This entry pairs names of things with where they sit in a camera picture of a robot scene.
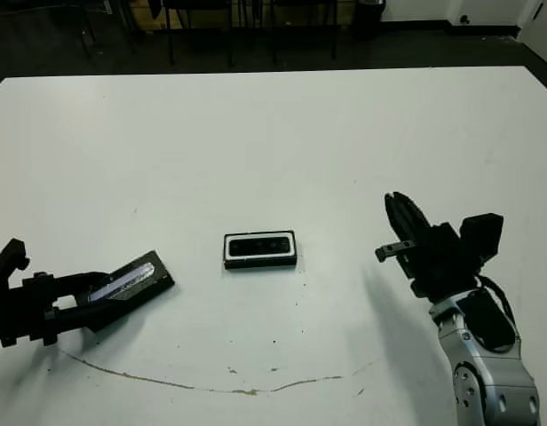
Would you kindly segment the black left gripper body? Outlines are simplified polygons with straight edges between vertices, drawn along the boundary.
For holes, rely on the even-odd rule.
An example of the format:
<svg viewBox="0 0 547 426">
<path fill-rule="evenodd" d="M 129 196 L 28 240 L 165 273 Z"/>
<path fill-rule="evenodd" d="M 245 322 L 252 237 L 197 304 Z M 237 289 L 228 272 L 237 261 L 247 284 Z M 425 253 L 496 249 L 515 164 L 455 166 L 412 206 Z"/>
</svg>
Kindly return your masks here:
<svg viewBox="0 0 547 426">
<path fill-rule="evenodd" d="M 0 294 L 0 344 L 13 346 L 23 336 L 30 341 L 42 340 L 44 345 L 58 341 L 55 319 L 58 309 L 53 306 L 55 278 L 46 272 L 36 272 L 24 279 L 22 286 L 8 288 Z"/>
</svg>

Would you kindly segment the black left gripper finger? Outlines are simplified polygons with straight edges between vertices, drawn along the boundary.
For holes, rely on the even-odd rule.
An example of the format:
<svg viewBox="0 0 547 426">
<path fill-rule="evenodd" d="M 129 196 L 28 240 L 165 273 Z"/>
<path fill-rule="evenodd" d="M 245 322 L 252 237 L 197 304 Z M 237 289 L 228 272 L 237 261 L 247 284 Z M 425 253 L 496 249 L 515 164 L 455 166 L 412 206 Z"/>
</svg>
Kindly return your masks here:
<svg viewBox="0 0 547 426">
<path fill-rule="evenodd" d="M 55 278 L 55 296 L 78 296 L 101 288 L 109 282 L 106 272 L 80 272 Z"/>
<path fill-rule="evenodd" d="M 98 304 L 56 309 L 55 331 L 64 333 L 73 329 L 88 328 L 92 332 L 97 332 L 100 320 L 101 307 Z"/>
</svg>

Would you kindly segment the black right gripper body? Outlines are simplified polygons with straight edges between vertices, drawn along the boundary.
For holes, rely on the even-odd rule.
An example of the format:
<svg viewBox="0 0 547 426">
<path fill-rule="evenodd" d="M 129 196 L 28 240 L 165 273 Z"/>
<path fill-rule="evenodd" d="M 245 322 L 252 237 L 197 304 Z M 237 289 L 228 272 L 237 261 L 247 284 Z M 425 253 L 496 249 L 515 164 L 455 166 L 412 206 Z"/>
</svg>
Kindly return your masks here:
<svg viewBox="0 0 547 426">
<path fill-rule="evenodd" d="M 450 296 L 477 287 L 473 261 L 466 252 L 455 230 L 448 223 L 433 225 L 430 237 L 432 260 L 424 267 L 401 267 L 410 280 L 410 288 L 418 298 L 444 300 Z M 394 242 L 389 250 L 403 250 Z M 379 262 L 383 262 L 384 245 L 375 250 Z"/>
</svg>

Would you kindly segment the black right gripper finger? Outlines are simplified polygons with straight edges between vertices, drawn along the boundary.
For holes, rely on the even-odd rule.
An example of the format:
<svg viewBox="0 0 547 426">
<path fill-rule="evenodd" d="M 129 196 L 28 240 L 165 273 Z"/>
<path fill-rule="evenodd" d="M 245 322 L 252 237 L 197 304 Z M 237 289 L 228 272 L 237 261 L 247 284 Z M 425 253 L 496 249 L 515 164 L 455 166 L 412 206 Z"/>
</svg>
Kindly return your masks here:
<svg viewBox="0 0 547 426">
<path fill-rule="evenodd" d="M 390 225 L 398 237 L 399 244 L 404 247 L 404 241 L 413 241 L 418 228 L 418 207 L 405 194 L 400 192 L 387 193 L 384 196 L 385 211 Z M 389 250 L 393 243 L 384 245 L 384 258 L 395 256 L 401 267 L 418 267 L 418 253 L 414 248 Z"/>
<path fill-rule="evenodd" d="M 432 226 L 425 217 L 423 211 L 418 207 L 418 228 L 413 241 L 404 241 L 403 249 L 415 249 L 418 253 L 418 267 L 428 265 L 432 260 L 430 250 L 430 232 Z"/>
</svg>

